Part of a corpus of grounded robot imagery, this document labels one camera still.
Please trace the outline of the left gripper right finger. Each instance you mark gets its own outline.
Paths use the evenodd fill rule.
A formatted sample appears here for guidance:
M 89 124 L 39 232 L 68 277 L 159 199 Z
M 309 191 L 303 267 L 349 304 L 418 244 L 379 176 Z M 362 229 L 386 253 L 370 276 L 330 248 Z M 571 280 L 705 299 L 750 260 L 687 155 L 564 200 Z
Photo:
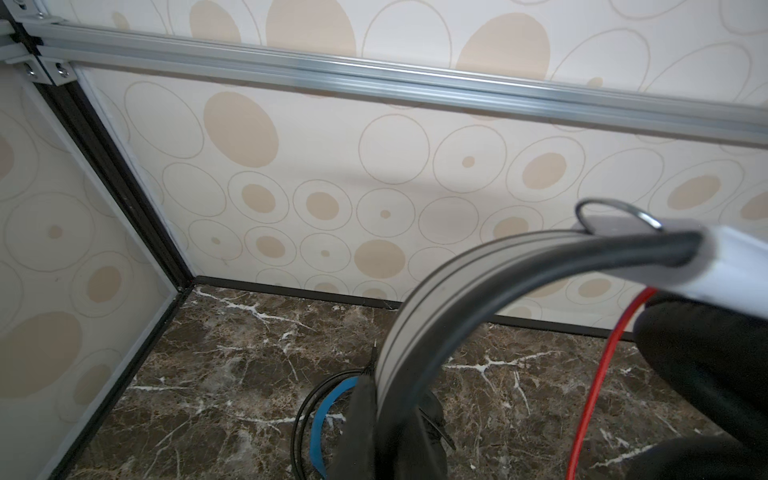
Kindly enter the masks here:
M 442 445 L 444 409 L 433 392 L 400 410 L 396 438 L 395 479 L 446 479 L 447 454 Z

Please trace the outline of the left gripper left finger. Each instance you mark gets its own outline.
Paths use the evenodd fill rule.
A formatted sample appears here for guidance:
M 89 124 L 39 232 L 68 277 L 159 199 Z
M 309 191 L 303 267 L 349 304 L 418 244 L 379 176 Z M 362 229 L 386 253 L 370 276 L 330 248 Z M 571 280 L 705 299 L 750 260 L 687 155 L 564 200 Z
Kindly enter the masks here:
M 362 375 L 354 387 L 341 439 L 328 469 L 330 480 L 375 478 L 376 386 Z

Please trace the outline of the black blue headphones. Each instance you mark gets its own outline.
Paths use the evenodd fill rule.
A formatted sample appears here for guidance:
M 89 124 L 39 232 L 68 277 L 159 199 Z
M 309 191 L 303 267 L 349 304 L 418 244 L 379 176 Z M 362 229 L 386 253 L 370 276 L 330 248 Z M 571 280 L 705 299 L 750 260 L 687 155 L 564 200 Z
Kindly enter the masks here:
M 323 455 L 323 429 L 326 418 L 341 397 L 349 395 L 351 400 L 353 389 L 362 375 L 371 375 L 373 378 L 373 372 L 369 368 L 334 373 L 316 385 L 306 396 L 296 414 L 291 431 L 290 462 L 292 474 L 296 479 L 308 477 L 303 462 L 304 453 L 309 454 L 310 463 L 320 477 L 328 479 L 328 469 L 332 461 L 326 462 Z M 442 445 L 445 449 L 456 447 L 446 426 Z M 374 479 L 395 479 L 395 457 L 396 453 L 387 464 L 378 462 L 375 451 Z

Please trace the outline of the white black headphones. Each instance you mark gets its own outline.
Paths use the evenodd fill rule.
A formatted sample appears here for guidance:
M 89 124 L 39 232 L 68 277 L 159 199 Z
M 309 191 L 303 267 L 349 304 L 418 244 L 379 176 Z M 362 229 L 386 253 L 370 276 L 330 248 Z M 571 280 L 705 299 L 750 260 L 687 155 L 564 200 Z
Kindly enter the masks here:
M 584 199 L 570 229 L 496 239 L 437 267 L 405 299 L 378 360 L 376 459 L 396 453 L 400 410 L 483 323 L 511 309 L 577 326 L 627 326 L 646 361 L 742 445 L 767 452 L 767 232 L 655 217 Z

